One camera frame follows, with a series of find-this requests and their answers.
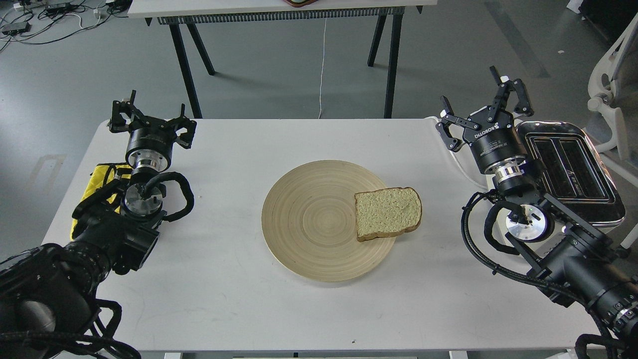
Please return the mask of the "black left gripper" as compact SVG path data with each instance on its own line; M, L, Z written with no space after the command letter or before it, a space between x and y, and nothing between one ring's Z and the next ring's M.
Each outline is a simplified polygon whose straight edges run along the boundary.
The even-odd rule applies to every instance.
M146 118L134 106L136 93L133 89L128 99L113 102L109 131L130 133L126 162L132 168L169 168L173 144L191 149L197 122L185 116L185 104L171 120Z

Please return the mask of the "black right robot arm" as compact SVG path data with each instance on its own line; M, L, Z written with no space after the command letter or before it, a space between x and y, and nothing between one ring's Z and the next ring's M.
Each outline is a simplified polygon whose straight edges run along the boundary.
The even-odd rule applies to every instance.
M614 266L629 249L613 245L604 227L622 222L625 208L600 156L583 130L566 121L521 121L533 116L521 79L490 72L494 100L466 118L446 96L436 127L445 147L468 145L493 188L463 207L461 236L493 274L538 288L551 302L582 305L599 334L581 334L604 346L610 359L637 357L637 277Z

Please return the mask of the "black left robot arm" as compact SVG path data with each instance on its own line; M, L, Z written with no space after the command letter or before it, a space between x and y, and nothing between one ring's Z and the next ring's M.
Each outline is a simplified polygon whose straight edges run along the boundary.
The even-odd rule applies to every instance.
M70 243L46 243L1 264L1 357L50 359L60 352L100 359L139 359L114 339L122 318L118 302L97 297L111 272L139 270L159 238L163 222L194 207L187 179L169 171L172 148L191 148L196 121L182 112L162 120L127 101L114 101L109 130L130 135L128 168L112 170L102 186L73 211Z

